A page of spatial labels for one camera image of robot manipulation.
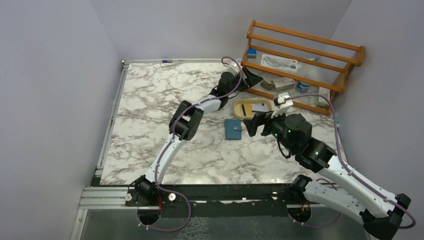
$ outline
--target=wooden rack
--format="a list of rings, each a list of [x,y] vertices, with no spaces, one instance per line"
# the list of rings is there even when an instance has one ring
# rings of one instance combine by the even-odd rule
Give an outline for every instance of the wooden rack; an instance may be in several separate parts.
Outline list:
[[[306,47],[306,46],[302,46],[302,45],[298,45],[298,44],[294,44],[294,43],[290,43],[290,42],[286,42],[286,41],[273,39],[273,38],[266,37],[266,36],[257,35],[257,34],[254,34],[254,28],[255,27],[274,31],[274,32],[278,32],[278,33],[282,33],[282,34],[286,34],[286,35],[295,36],[295,37],[298,37],[298,38],[312,40],[312,41],[315,41],[315,42],[319,42],[319,43],[323,43],[323,44],[327,44],[327,45],[332,45],[332,46],[340,47],[340,48],[343,48],[343,49],[352,50],[352,51],[354,51],[354,54],[351,57],[347,57],[347,56],[337,55],[337,54],[325,52],[325,51],[322,51],[322,50],[313,49],[313,48],[310,48],[310,47]],[[247,47],[246,47],[246,50],[244,52],[243,58],[241,59],[241,65],[242,66],[244,66],[246,68],[252,68],[252,69],[259,70],[259,71],[263,71],[263,72],[266,72],[266,73],[269,73],[269,74],[274,74],[274,75],[281,76],[281,77],[291,78],[291,79],[294,79],[296,81],[302,81],[302,82],[309,83],[309,84],[317,86],[317,87],[323,87],[323,88],[329,89],[330,92],[331,92],[331,94],[330,94],[331,102],[333,102],[334,97],[337,93],[343,93],[345,91],[347,84],[348,84],[349,73],[352,71],[352,69],[355,66],[359,67],[359,66],[362,65],[362,63],[364,61],[364,56],[365,56],[365,48],[363,46],[355,46],[355,45],[351,45],[351,44],[347,44],[347,43],[343,43],[343,42],[339,42],[339,41],[334,41],[334,40],[319,37],[319,36],[314,36],[314,35],[305,34],[305,33],[297,32],[297,31],[293,31],[293,30],[289,30],[289,29],[285,29],[285,28],[281,28],[281,27],[277,27],[277,26],[259,23],[259,22],[256,22],[255,20],[253,20],[251,22],[250,27],[247,31],[246,37],[248,39],[248,42],[247,42]],[[314,54],[314,55],[319,55],[319,56],[322,56],[322,57],[325,57],[325,58],[330,58],[330,59],[342,61],[342,62],[345,62],[346,64],[343,68],[341,68],[339,66],[334,66],[334,65],[331,65],[331,64],[325,64],[325,63],[322,63],[322,62],[316,62],[316,61],[308,60],[308,59],[305,59],[303,57],[299,57],[299,56],[295,56],[295,55],[291,55],[291,54],[286,54],[286,53],[279,52],[279,51],[276,51],[276,50],[272,50],[272,49],[260,47],[260,46],[257,46],[257,45],[253,45],[252,40],[259,40],[259,41],[263,41],[263,42],[267,42],[267,43],[271,43],[271,44],[275,44],[275,45],[279,45],[279,46],[284,46],[284,47],[295,49],[295,50],[300,50],[300,51],[311,53],[311,54]],[[266,54],[271,54],[271,55],[275,55],[275,56],[279,56],[279,57],[283,57],[283,58],[294,59],[294,60],[297,60],[301,63],[317,66],[317,67],[323,68],[323,69],[332,70],[332,71],[338,72],[339,74],[336,77],[333,84],[328,84],[328,83],[316,81],[316,80],[313,80],[313,79],[309,79],[309,78],[304,77],[304,76],[291,74],[289,72],[285,72],[285,71],[261,66],[259,64],[252,63],[252,62],[248,61],[247,55],[248,55],[249,49],[255,49],[256,51],[259,51],[259,52],[263,52],[263,53],[266,53]],[[250,92],[252,94],[261,95],[263,97],[271,98],[271,99],[274,98],[274,96],[269,94],[269,93],[259,92],[259,91],[254,90],[254,89],[249,89],[248,92]],[[304,109],[307,109],[307,110],[310,110],[310,111],[313,111],[313,112],[320,113],[320,114],[329,115],[331,113],[330,107],[321,108],[321,107],[303,104],[303,103],[300,103],[300,102],[297,102],[297,101],[294,102],[294,105],[298,106],[300,108],[304,108]]]

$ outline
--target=yellow tray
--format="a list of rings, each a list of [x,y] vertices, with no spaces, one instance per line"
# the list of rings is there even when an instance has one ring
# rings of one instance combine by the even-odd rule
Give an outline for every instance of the yellow tray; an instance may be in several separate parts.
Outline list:
[[[252,119],[255,116],[255,114],[252,112],[252,104],[265,104],[268,106],[270,111],[274,110],[274,103],[271,100],[260,98],[241,99],[235,101],[234,103],[235,118],[238,120]],[[246,112],[246,115],[243,114],[242,105],[244,105],[244,111]]]

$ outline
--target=robotic arm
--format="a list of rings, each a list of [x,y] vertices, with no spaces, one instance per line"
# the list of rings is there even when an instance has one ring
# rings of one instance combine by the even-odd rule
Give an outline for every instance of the robotic arm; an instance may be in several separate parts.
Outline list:
[[[169,135],[159,155],[145,175],[134,181],[134,189],[146,203],[151,204],[158,190],[164,190],[160,184],[167,168],[179,149],[196,134],[203,114],[223,108],[228,102],[228,95],[234,90],[245,91],[263,80],[246,68],[239,74],[234,76],[231,72],[224,72],[218,86],[204,100],[195,104],[183,101],[179,105],[169,123]],[[368,233],[380,240],[392,239],[397,230],[402,228],[400,224],[403,215],[409,215],[406,209],[411,199],[403,193],[395,195],[386,191],[354,171],[340,157],[339,148],[336,153],[324,142],[312,137],[312,125],[301,114],[286,115],[286,111],[293,106],[287,93],[278,95],[274,104],[276,110],[257,113],[253,119],[243,121],[249,135],[254,136],[258,126],[264,125],[262,136],[274,136],[301,166],[337,183],[350,194],[330,189],[307,176],[299,175],[289,188],[290,195],[300,201],[308,200],[333,208],[362,224]],[[172,231],[183,228],[187,223],[188,220],[182,227]]]

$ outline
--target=table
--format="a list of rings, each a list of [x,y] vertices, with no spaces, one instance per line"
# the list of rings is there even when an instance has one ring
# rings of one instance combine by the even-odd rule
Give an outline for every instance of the table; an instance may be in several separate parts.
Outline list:
[[[169,133],[169,122],[180,102],[196,103],[218,84],[227,68],[220,62],[131,63],[114,119],[101,185],[130,184],[155,160]],[[252,71],[264,79],[278,78]],[[292,96],[297,90],[288,91]],[[290,183],[297,175],[313,179],[317,174],[285,159],[273,136],[225,140],[224,120],[233,118],[238,99],[261,98],[247,92],[228,101],[219,111],[204,115],[197,134],[175,156],[163,184],[267,184]],[[313,103],[313,97],[300,102]],[[313,126],[312,136],[335,149],[335,130],[330,116],[292,107]]]

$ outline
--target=blue wallet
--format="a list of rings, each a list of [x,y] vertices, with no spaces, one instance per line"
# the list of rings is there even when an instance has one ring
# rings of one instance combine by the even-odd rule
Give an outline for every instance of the blue wallet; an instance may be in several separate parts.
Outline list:
[[[226,140],[242,139],[242,121],[238,119],[225,119],[224,125]]]

